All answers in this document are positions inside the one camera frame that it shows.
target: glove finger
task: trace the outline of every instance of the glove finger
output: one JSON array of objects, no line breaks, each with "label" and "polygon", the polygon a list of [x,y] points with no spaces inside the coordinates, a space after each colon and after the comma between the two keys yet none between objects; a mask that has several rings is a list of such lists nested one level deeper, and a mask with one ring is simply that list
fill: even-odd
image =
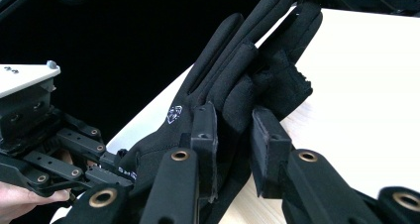
[{"label": "glove finger", "polygon": [[321,8],[312,3],[298,5],[260,47],[265,57],[279,49],[286,52],[292,64],[297,63],[322,22]]},{"label": "glove finger", "polygon": [[189,94],[201,83],[201,80],[213,66],[216,58],[219,57],[225,46],[232,40],[243,22],[244,18],[241,14],[233,14],[220,24],[198,57],[194,67],[189,71],[179,89],[180,92]]},{"label": "glove finger", "polygon": [[238,82],[242,71],[256,58],[258,50],[254,44],[242,44],[234,57],[221,73],[209,91],[208,101],[212,101],[217,111],[222,111],[225,100]]},{"label": "glove finger", "polygon": [[[211,89],[211,86],[215,83],[220,73],[225,72],[226,66],[235,66],[234,63],[231,63],[231,60],[235,56],[237,50],[239,50],[243,44],[249,42],[255,43],[259,40],[272,25],[287,12],[291,3],[292,0],[260,1],[250,16],[247,17],[238,33],[236,33],[231,42],[226,45],[226,48],[217,58],[212,69],[197,87],[196,90],[200,93],[198,95],[199,98],[207,96],[208,91]],[[239,74],[243,73],[238,69],[236,69],[235,72]]]},{"label": "glove finger", "polygon": [[311,82],[289,63],[285,51],[271,57],[270,71],[273,82],[260,97],[259,103],[270,109],[281,121],[313,92]]},{"label": "glove finger", "polygon": [[254,105],[255,87],[253,81],[244,75],[223,104],[223,118],[233,131],[242,134],[251,121]]}]

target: black plastic part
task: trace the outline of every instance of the black plastic part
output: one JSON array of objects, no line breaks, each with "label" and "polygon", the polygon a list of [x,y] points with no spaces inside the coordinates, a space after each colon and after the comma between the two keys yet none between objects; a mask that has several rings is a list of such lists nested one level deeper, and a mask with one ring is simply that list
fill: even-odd
[{"label": "black plastic part", "polygon": [[312,223],[381,223],[321,155],[293,151],[287,171]]},{"label": "black plastic part", "polygon": [[101,184],[87,190],[59,224],[116,224],[128,223],[128,190],[116,184]]},{"label": "black plastic part", "polygon": [[91,138],[63,128],[56,133],[65,149],[81,155],[93,162],[99,163],[100,157],[105,153],[106,147]]},{"label": "black plastic part", "polygon": [[281,210],[283,211],[284,219],[287,224],[312,224],[308,213],[306,213],[306,211],[302,208],[294,205],[287,198],[283,199],[281,203]]},{"label": "black plastic part", "polygon": [[194,110],[191,131],[191,149],[198,156],[200,176],[200,198],[213,202],[217,198],[217,116],[212,103]]},{"label": "black plastic part", "polygon": [[99,164],[101,168],[107,169],[111,172],[116,171],[116,164],[119,163],[121,157],[118,155],[114,155],[109,152],[105,152],[102,157],[99,158]]},{"label": "black plastic part", "polygon": [[41,192],[39,188],[50,184],[50,176],[32,168],[26,162],[0,155],[0,180],[25,187],[40,196],[51,196],[53,192]]},{"label": "black plastic part", "polygon": [[160,162],[140,223],[197,223],[198,160],[190,149],[172,149]]},{"label": "black plastic part", "polygon": [[36,151],[28,153],[24,156],[24,160],[36,167],[55,173],[66,180],[78,181],[83,177],[81,168]]},{"label": "black plastic part", "polygon": [[291,139],[272,112],[263,107],[253,111],[251,169],[258,196],[281,198],[285,191]]},{"label": "black plastic part", "polygon": [[89,168],[86,171],[85,176],[90,182],[94,182],[96,184],[112,183],[112,184],[118,184],[118,185],[124,186],[126,188],[133,187],[133,183],[130,182],[129,180],[99,167]]},{"label": "black plastic part", "polygon": [[420,223],[420,193],[405,187],[386,187],[379,193],[378,207],[386,223]]},{"label": "black plastic part", "polygon": [[0,99],[0,153],[18,156],[29,144],[22,141],[49,119],[53,79],[47,79]]}]

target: glove logo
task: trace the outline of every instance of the glove logo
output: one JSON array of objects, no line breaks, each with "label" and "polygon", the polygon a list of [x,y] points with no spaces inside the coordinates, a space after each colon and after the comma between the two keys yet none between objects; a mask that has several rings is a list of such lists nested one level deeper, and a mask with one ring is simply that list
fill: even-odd
[{"label": "glove logo", "polygon": [[179,118],[182,112],[182,106],[174,106],[169,108],[169,111],[167,111],[166,120],[168,124],[171,124],[176,119]]}]

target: human hand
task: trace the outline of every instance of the human hand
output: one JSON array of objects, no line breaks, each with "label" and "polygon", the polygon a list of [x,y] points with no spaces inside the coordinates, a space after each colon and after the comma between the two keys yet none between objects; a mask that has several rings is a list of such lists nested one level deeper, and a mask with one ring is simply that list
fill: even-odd
[{"label": "human hand", "polygon": [[8,224],[37,205],[67,201],[69,192],[60,190],[50,197],[41,197],[26,188],[0,181],[0,197],[0,224]]}]

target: hole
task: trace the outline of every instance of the hole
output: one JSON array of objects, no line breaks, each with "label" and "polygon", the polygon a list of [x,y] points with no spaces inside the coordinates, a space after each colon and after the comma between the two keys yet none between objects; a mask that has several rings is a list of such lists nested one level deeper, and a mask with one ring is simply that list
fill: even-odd
[{"label": "hole", "polygon": [[184,151],[179,151],[179,152],[172,153],[171,157],[174,161],[182,162],[189,158],[189,153],[184,152]]},{"label": "hole", "polygon": [[420,212],[420,199],[407,192],[395,192],[393,199],[401,206],[412,211]]},{"label": "hole", "polygon": [[207,134],[198,134],[199,138],[209,138],[209,135]]},{"label": "hole", "polygon": [[310,152],[299,153],[299,158],[302,159],[305,162],[317,162],[318,161],[317,156],[315,156],[315,154],[312,154]]},{"label": "hole", "polygon": [[169,217],[162,217],[158,221],[158,224],[173,224],[173,223],[175,223],[175,222]]},{"label": "hole", "polygon": [[109,193],[102,193],[99,196],[96,197],[96,200],[98,202],[106,202],[109,200],[109,198],[111,198],[111,194]]},{"label": "hole", "polygon": [[112,203],[117,198],[117,190],[115,188],[105,188],[93,194],[89,199],[91,207],[99,208]]}]

